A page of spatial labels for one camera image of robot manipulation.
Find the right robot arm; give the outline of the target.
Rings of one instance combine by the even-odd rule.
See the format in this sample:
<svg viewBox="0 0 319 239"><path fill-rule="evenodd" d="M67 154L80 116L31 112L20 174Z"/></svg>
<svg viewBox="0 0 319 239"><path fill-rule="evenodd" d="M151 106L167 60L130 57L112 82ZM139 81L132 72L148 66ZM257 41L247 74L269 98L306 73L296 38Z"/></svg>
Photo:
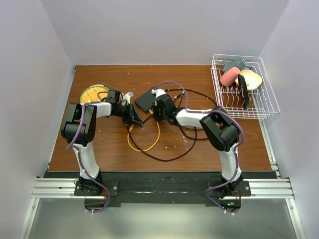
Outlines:
<svg viewBox="0 0 319 239"><path fill-rule="evenodd" d="M242 171L239 166L238 147L243 136L243 129L223 107L216 106L212 110L190 110L177 108L171 97L164 93L157 96L154 104L156 119L166 120L179 127L195 127L202 129L211 145L219 152L222 172L222 188L226 195L232 196L240 189Z"/></svg>

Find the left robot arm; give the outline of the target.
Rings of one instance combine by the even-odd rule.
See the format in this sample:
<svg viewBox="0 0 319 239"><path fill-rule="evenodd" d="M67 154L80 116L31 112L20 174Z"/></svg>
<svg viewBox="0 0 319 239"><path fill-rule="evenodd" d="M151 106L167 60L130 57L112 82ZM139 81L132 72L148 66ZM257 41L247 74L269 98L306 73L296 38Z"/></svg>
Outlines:
<svg viewBox="0 0 319 239"><path fill-rule="evenodd" d="M70 103L61 127L61 135L68 143L67 149L72 148L76 154L80 168L79 187L91 195L99 195L105 191L101 170L93 151L97 118L116 116L124 124L142 123L131 103L133 92L123 94L109 90L103 99L100 98L101 94L102 92L97 93L96 100Z"/></svg>

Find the black network switch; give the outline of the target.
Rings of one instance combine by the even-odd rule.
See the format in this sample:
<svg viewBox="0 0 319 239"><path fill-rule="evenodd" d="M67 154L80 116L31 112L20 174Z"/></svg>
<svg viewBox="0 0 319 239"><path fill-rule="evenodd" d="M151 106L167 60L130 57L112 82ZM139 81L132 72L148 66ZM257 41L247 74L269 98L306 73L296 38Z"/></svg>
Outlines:
<svg viewBox="0 0 319 239"><path fill-rule="evenodd" d="M152 89L149 89L139 96L134 102L144 113L147 113L152 108L155 100L156 95L152 93Z"/></svg>

